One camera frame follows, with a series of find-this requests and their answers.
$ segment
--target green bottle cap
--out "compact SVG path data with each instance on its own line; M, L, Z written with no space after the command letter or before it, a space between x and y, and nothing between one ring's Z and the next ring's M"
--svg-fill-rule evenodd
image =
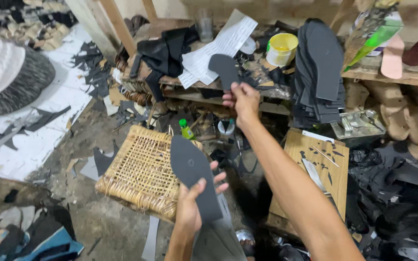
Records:
M178 121L178 124L180 124L180 127L184 128L184 127L186 127L186 120L181 119L180 121Z

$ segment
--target gray trousers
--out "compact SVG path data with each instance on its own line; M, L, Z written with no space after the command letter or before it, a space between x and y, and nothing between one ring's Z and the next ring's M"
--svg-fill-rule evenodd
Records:
M192 261L246 261L240 241L232 225L227 200L217 196L224 217L210 224L203 224L194 236Z

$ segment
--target wooden shelf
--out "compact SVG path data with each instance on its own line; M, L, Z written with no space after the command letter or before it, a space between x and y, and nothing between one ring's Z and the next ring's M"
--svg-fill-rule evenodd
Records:
M133 38L134 41L137 43L141 40L147 40L150 38L160 37L162 31L171 30L174 28L181 28L190 26L193 21L188 20L176 20L176 19L158 19L155 23L151 23L148 26L142 26L140 30L136 33L135 37ZM215 31L219 31L224 26L224 23L216 23L215 24ZM264 32L270 27L270 25L263 25L259 24L253 33L251 34L252 37L263 35ZM195 51L206 44L196 41L190 45L191 50ZM260 61L264 60L263 54L255 53L254 54L254 61L248 61L247 67L250 71L253 72L252 77L254 79L261 79L260 83L265 83L271 81L270 77L262 70L262 63ZM130 75L131 65L133 64L134 57L130 57L128 59L129 66L124 71L124 76L122 80L125 82L144 82L146 77L151 73L151 68L148 67L146 63L143 61L140 64L140 69L138 71L138 76L134 79L130 79L128 75ZM170 86L182 86L180 80L178 78L173 78L167 75L164 75L159 80L160 84L170 85ZM204 88L204 89L212 89L212 90L223 90L222 83L220 78L217 78L211 84L206 85L200 81L193 84L191 87L194 88ZM276 89L269 89L269 90L261 90L261 96L269 97L269 98L280 98L280 99L290 99L290 94L287 91L276 90Z
M418 86L418 66L403 65L403 77L401 79L390 79L380 73L381 59L381 56L364 57L347 72L342 73L341 76L345 78Z
M206 99L202 96L200 92L197 90L185 90L185 91L164 91L164 96L168 98L177 98L182 100L189 100L189 101L195 101L195 102L204 102L204 103L210 103L210 104L217 104L222 105L222 98L209 98ZM259 104L259 111L263 112L270 112L275 114L281 114L281 115L290 115L290 110L288 110L285 106L280 104L272 104L272 103L266 103L262 102Z

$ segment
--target yellow bucket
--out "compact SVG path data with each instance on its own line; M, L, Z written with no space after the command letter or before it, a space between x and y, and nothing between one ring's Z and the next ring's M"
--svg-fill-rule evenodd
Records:
M269 40L266 60L271 65L286 66L296 54L298 38L291 33L279 33Z

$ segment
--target concrete floor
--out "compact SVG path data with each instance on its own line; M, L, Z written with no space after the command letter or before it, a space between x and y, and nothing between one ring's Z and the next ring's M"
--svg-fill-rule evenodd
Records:
M129 128L124 127L111 133L116 127L117 120L113 116L107 116L105 111L93 110L94 103L93 99L72 126L73 136L66 135L43 167L32 173L28 180L46 178L44 187L52 192L53 198L63 199L61 204L69 205L77 240L85 246L79 260L141 260L148 235L149 216L133 211L97 193L94 188L95 181L79 174L84 163L76 164L77 177L74 177L71 172L66 172L71 159L92 156L92 149L96 146L105 152L110 152L113 139L120 146L126 138ZM205 142L204 146L205 151L211 153L217 144ZM252 152L246 152L243 155L243 161L247 169L252 169L255 155ZM262 178L262 169L258 164L254 174L246 175L241 180L236 178L234 172L229 172L228 175L231 187L235 188L243 184L255 193ZM8 190L6 183L0 186L0 191ZM224 195L229 204L234 229L247 228L240 206L234 199L233 190L230 188ZM160 221L157 232L156 260L164 260L172 229L172 224ZM100 242L87 255L98 238L101 238Z

